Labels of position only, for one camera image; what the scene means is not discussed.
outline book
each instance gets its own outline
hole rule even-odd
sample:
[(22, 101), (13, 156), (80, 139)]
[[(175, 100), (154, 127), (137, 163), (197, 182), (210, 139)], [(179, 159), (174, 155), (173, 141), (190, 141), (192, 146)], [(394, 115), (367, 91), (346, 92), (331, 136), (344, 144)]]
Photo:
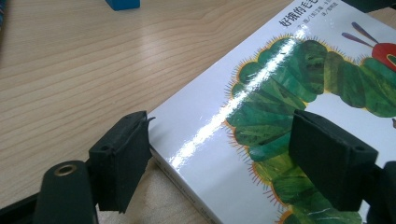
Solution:
[(339, 0), (295, 0), (149, 115), (153, 156), (210, 223), (362, 223), (290, 159), (292, 115), (396, 160), (396, 31)]

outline glossy book cover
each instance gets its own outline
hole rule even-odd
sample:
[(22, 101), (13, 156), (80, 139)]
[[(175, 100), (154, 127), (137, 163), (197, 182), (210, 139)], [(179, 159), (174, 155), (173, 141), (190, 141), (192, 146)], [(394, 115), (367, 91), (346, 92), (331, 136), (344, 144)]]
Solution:
[(289, 157), (295, 109), (396, 160), (396, 31), (339, 0), (296, 0), (149, 115), (154, 157), (212, 223), (362, 223)]

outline blue object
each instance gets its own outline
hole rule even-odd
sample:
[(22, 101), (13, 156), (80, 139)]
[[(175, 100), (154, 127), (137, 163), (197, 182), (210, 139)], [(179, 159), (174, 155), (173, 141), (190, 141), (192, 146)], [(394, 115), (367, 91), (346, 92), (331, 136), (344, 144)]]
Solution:
[(140, 0), (106, 0), (115, 11), (140, 7)]

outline metal screw hole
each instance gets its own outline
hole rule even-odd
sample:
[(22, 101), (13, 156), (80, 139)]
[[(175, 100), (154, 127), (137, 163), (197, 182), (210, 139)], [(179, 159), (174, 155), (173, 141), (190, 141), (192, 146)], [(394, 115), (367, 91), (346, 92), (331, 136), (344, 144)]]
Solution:
[(63, 176), (70, 175), (77, 170), (77, 166), (75, 164), (66, 164), (55, 170), (55, 175)]

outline red caterpillar head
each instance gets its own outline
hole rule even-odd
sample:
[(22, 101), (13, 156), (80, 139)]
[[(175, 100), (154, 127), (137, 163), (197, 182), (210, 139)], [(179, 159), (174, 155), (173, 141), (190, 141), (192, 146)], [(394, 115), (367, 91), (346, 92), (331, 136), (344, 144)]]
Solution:
[(371, 46), (368, 43), (357, 38), (356, 36), (350, 35), (348, 33), (342, 33), (342, 36), (373, 48), (372, 57), (379, 60), (382, 64), (386, 65), (388, 68), (396, 72), (396, 45), (391, 43), (378, 43), (378, 41), (370, 36), (356, 22), (352, 22), (352, 26), (359, 33), (373, 40), (376, 44), (374, 46)]

